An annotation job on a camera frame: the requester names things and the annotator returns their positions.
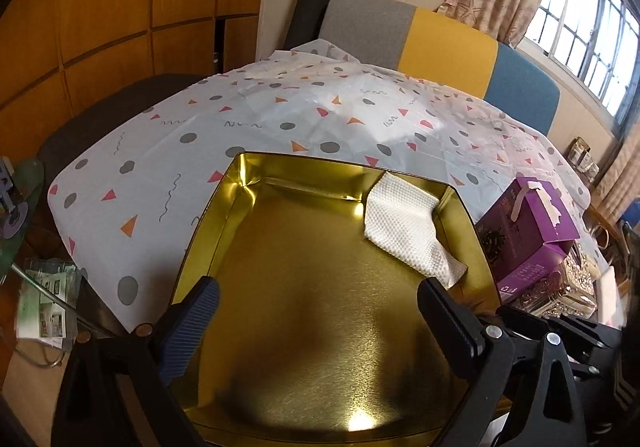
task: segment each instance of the window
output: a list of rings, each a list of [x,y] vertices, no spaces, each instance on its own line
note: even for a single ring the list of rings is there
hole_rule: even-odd
[[[623,0],[542,0],[526,37],[622,120],[638,54],[638,20]]]

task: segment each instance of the purple box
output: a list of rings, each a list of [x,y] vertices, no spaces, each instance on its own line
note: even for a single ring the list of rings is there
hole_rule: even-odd
[[[511,182],[476,232],[502,302],[555,270],[580,236],[553,185],[530,176]]]

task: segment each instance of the window sill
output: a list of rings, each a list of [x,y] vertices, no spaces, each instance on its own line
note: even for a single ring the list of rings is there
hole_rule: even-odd
[[[596,120],[605,128],[612,137],[618,130],[617,122],[613,116],[607,111],[600,101],[591,93],[583,82],[576,78],[572,73],[565,70],[560,64],[556,63],[550,57],[546,56],[544,51],[536,45],[532,40],[526,37],[522,39],[516,50],[525,57],[531,59],[535,64],[540,66],[545,72],[551,75],[552,79],[559,82],[564,88],[569,90],[576,99],[593,115]]]

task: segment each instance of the orange triangle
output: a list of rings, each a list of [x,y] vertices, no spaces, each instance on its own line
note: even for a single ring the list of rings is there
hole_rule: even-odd
[[[138,220],[138,215],[133,216],[127,223],[125,223],[120,230],[127,234],[127,236],[133,236],[133,229],[136,228],[136,221]]]
[[[220,171],[216,171],[211,175],[211,178],[207,180],[207,183],[219,182],[223,178],[223,174]]]
[[[117,198],[117,196],[116,196],[115,191],[113,189],[111,189],[107,194],[104,195],[104,198],[102,198],[102,200],[100,200],[100,201],[106,202],[106,201],[109,201],[109,200],[114,200],[116,198]]]
[[[308,151],[305,146],[300,146],[299,143],[291,140],[291,150],[295,153],[296,151]]]

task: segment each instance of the gold tray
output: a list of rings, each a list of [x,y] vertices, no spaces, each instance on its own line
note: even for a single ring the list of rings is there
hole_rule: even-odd
[[[243,153],[212,196],[173,302],[205,273],[218,312],[172,392],[219,445],[428,445],[466,391],[416,302],[423,277],[364,237],[383,171]],[[437,237],[468,272],[449,293],[494,311],[498,292],[452,187],[398,174],[440,199]]]

